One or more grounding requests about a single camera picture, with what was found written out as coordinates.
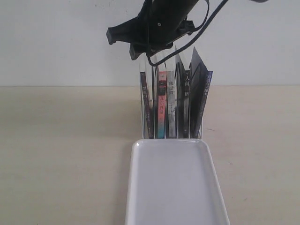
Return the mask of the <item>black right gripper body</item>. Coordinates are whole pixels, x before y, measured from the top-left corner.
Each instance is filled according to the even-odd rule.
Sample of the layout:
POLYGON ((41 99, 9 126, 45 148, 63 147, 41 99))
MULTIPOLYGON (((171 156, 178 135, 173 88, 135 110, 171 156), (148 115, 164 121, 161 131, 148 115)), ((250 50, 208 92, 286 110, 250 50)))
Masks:
POLYGON ((194 23, 187 15, 196 4, 196 0, 146 0, 136 17, 107 29, 107 40, 110 45, 129 43, 132 60, 143 53, 153 56, 194 32, 194 23))

